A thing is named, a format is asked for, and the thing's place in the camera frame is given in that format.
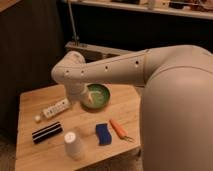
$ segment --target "dark background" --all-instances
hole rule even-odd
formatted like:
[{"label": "dark background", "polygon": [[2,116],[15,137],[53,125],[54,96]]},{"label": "dark background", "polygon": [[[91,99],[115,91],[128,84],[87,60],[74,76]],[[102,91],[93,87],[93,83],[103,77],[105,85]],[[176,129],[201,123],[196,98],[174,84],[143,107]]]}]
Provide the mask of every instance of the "dark background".
[{"label": "dark background", "polygon": [[[212,20],[73,5],[80,42],[142,50],[194,44],[213,52]],[[66,4],[22,0],[0,13],[0,133],[15,142],[20,93],[54,84],[72,39]]]}]

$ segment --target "shelf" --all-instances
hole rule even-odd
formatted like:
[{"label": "shelf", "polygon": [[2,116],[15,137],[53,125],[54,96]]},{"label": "shelf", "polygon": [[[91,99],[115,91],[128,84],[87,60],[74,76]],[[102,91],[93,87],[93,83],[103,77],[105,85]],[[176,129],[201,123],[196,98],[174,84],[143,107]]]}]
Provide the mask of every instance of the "shelf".
[{"label": "shelf", "polygon": [[148,12],[148,13],[157,13],[157,14],[167,14],[174,16],[183,16],[191,18],[201,18],[213,20],[212,12],[199,12],[199,11],[185,11],[173,8],[154,8],[152,10],[148,9],[144,5],[135,5],[135,4],[125,4],[125,3],[116,3],[116,2],[107,2],[105,1],[95,1],[95,0],[69,0],[72,4],[88,5],[88,6],[98,6],[112,9],[122,9],[138,12]]}]

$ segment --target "green bowl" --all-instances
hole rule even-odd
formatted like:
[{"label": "green bowl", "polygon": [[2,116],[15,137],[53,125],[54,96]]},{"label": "green bowl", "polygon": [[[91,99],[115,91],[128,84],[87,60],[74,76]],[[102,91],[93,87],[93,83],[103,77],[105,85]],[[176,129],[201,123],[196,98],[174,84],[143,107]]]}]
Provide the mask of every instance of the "green bowl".
[{"label": "green bowl", "polygon": [[88,85],[90,98],[92,102],[82,102],[82,105],[89,109],[101,109],[110,99],[109,89],[102,84]]}]

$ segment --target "table surface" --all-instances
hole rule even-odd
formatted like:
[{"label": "table surface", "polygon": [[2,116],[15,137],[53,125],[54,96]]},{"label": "table surface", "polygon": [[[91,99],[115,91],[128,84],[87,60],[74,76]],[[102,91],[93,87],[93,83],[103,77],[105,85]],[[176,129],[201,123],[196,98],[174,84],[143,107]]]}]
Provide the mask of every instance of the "table surface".
[{"label": "table surface", "polygon": [[[101,111],[86,111],[79,102],[70,109],[49,120],[40,123],[34,116],[42,109],[65,98],[62,85],[51,86],[22,93],[20,96],[18,136],[16,149],[16,171],[77,170],[101,160],[140,146],[139,104],[140,98],[135,88],[128,85],[106,85],[111,93],[108,105]],[[134,138],[134,142],[121,140],[109,124],[113,118]],[[63,132],[39,144],[32,141],[32,132],[60,121]],[[108,123],[112,135],[112,143],[99,146],[95,134],[95,125]],[[76,131],[85,145],[85,156],[81,160],[73,160],[66,155],[64,135],[68,131]]]}]

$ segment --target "black and white object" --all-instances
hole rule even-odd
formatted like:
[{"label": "black and white object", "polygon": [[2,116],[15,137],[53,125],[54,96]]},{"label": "black and white object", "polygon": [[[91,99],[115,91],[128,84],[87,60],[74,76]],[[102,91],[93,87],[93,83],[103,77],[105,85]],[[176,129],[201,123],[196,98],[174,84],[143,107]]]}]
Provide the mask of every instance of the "black and white object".
[{"label": "black and white object", "polygon": [[63,129],[61,127],[60,122],[55,122],[54,124],[51,124],[49,126],[46,126],[36,132],[32,133],[33,142],[35,144],[38,144],[47,138],[50,138],[60,132],[62,132]]},{"label": "black and white object", "polygon": [[63,99],[63,100],[57,102],[55,105],[50,106],[46,109],[43,109],[42,114],[44,115],[44,117],[46,119],[50,119],[53,116],[65,111],[69,107],[70,107],[69,101],[67,99]]}]

